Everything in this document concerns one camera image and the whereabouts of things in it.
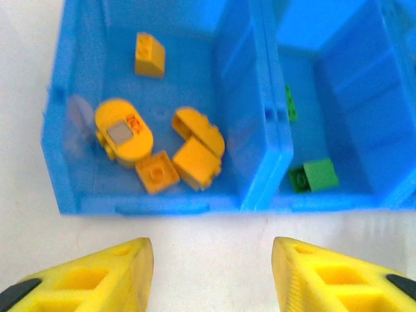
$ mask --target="yellow lego brick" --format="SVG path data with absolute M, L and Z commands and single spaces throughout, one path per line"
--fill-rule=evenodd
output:
M 146 311 L 152 275 L 151 242 L 135 239 L 26 277 L 2 293 L 5 311 Z
M 179 175 L 165 151 L 138 161 L 136 172 L 150 194 L 156 194 L 179 182 Z
M 276 238 L 272 267 L 282 312 L 416 311 L 416 282 L 299 240 Z M 412 293 L 403 281 L 413 283 Z
M 195 136 L 215 156 L 221 158 L 226 149 L 224 138 L 217 126 L 211 125 L 208 118 L 192 107 L 182 107 L 176 110 L 172 127 L 188 140 Z
M 110 160 L 132 168 L 151 154 L 153 135 L 132 104 L 110 99 L 96 110 L 97 139 Z
M 194 190 L 205 190 L 221 172 L 221 160 L 194 136 L 175 154 L 173 163 L 181 179 Z
M 164 75 L 165 54 L 161 45 L 152 35 L 137 34 L 135 73 L 162 78 Z

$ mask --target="white table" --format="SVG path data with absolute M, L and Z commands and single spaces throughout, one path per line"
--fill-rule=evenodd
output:
M 416 213 L 85 218 L 59 215 L 40 148 L 62 0 L 0 1 L 0 289 L 27 274 L 150 237 L 150 311 L 277 311 L 275 236 L 416 278 Z

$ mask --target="bin compartment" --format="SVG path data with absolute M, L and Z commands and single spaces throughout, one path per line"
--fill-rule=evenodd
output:
M 193 214 L 254 211 L 272 200 L 293 156 L 271 1 L 67 0 L 42 146 L 62 213 Z M 163 79 L 135 75 L 136 35 L 166 49 Z M 150 196 L 134 170 L 110 162 L 85 135 L 68 99 L 96 109 L 130 101 L 153 132 L 153 153 L 184 144 L 172 129 L 194 107 L 226 141 L 222 173 L 205 192 L 180 183 Z
M 279 61 L 298 121 L 291 168 L 330 158 L 339 186 L 274 210 L 398 207 L 416 181 L 416 38 L 412 1 L 276 1 Z

